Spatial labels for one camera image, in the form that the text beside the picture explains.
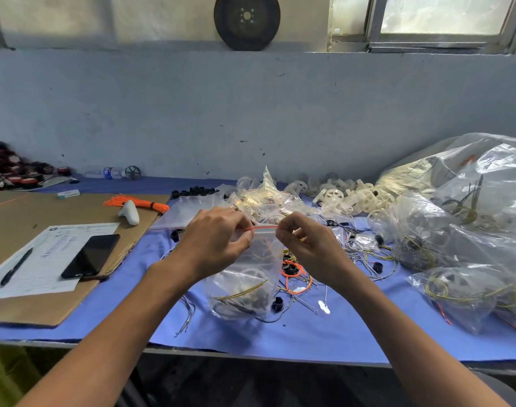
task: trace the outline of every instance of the blue bottle label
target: blue bottle label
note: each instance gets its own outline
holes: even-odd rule
[[[103,178],[105,178],[106,180],[112,180],[113,177],[111,177],[111,170],[113,169],[113,167],[105,167],[103,169]]]

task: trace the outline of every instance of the floor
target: floor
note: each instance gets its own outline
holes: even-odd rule
[[[144,354],[153,406],[411,406],[391,369]]]

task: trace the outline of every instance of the hand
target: hand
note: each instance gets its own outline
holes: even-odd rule
[[[230,241],[235,230],[244,232]],[[252,223],[242,212],[223,207],[200,210],[167,259],[191,269],[197,282],[233,264],[253,237]]]
[[[335,234],[301,213],[285,217],[277,227],[276,236],[311,276],[330,287],[336,288],[352,267]]]

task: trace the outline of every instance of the pen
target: pen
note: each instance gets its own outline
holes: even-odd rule
[[[19,260],[19,262],[16,264],[15,267],[13,267],[10,271],[7,272],[7,274],[4,276],[2,281],[0,282],[0,286],[3,287],[7,283],[10,282],[11,277],[17,272],[19,267],[22,266],[22,264],[26,261],[28,257],[30,257],[30,254],[32,254],[32,250],[34,250],[34,247],[32,247],[30,250],[28,250],[26,253],[24,253],[24,256]]]

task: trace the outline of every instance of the smartphone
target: smartphone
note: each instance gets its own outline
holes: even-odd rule
[[[93,235],[60,275],[76,278],[97,275],[120,239],[118,234]]]

